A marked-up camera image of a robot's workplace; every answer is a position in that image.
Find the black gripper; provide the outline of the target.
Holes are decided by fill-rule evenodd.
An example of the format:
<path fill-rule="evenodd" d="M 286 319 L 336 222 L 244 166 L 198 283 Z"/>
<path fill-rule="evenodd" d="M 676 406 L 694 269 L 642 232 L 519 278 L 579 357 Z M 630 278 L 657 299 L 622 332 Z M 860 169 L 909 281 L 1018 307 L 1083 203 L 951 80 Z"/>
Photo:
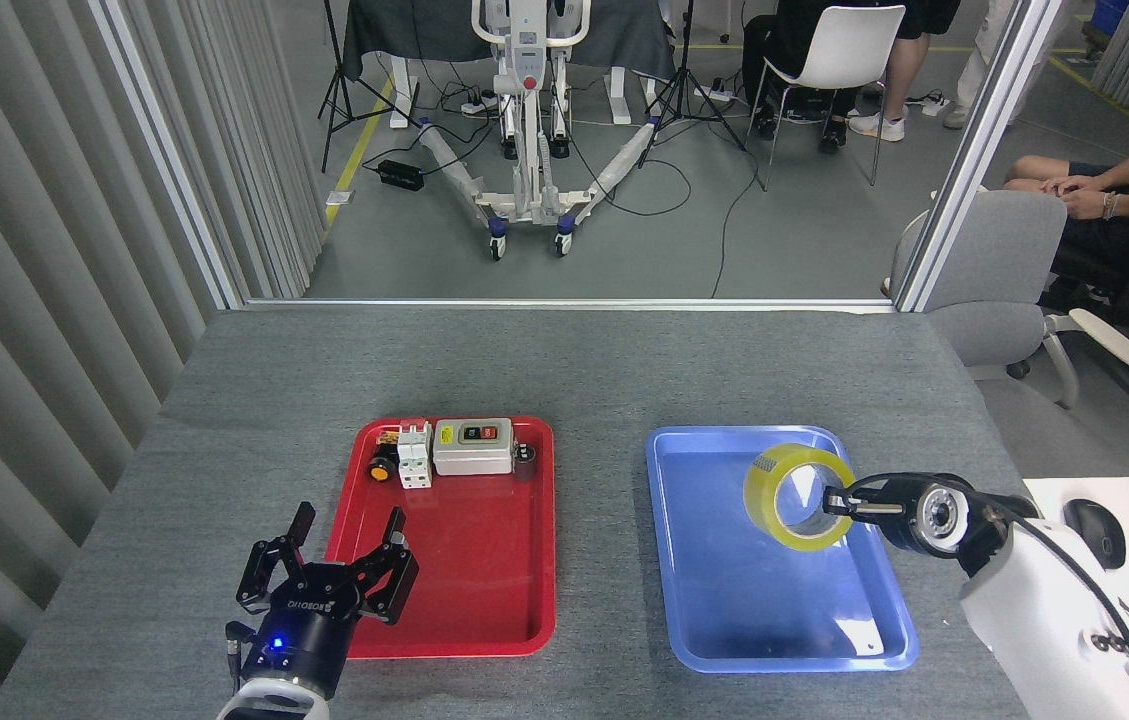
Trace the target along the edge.
<path fill-rule="evenodd" d="M 421 568 L 403 533 L 403 507 L 392 509 L 380 543 L 349 565 L 305 565 L 300 548 L 314 518 L 314 506 L 299 502 L 285 536 L 250 547 L 236 602 L 264 618 L 240 678 L 294 682 L 331 700 L 358 621 L 399 623 Z M 270 592 L 277 564 L 288 579 Z"/>
<path fill-rule="evenodd" d="M 881 533 L 893 546 L 924 553 L 914 534 L 922 488 L 924 480 L 904 478 L 899 471 L 872 474 L 858 478 L 851 488 L 825 488 L 823 511 L 854 521 L 879 523 Z"/>

